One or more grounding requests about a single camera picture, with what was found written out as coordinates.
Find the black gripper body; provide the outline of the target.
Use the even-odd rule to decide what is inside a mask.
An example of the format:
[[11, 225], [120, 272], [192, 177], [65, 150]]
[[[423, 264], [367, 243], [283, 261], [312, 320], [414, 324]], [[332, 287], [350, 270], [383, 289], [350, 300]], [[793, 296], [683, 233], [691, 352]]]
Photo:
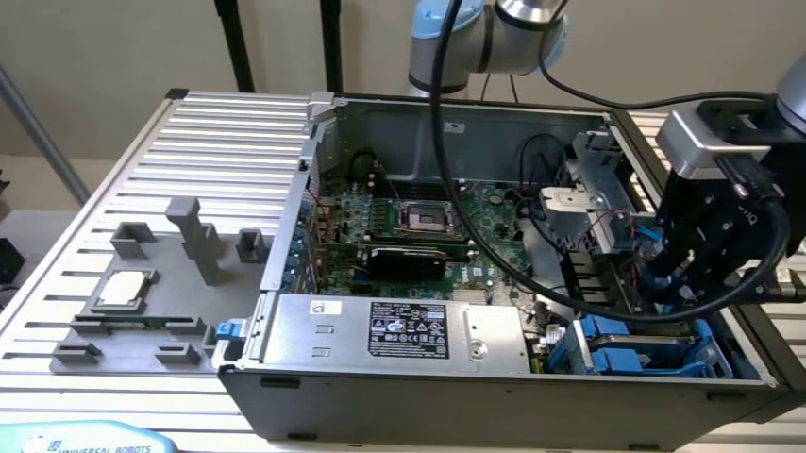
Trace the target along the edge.
[[690, 243], [694, 259], [730, 259], [731, 272], [771, 248], [769, 213], [737, 197], [725, 179], [686, 179], [671, 171], [657, 218], [663, 238]]

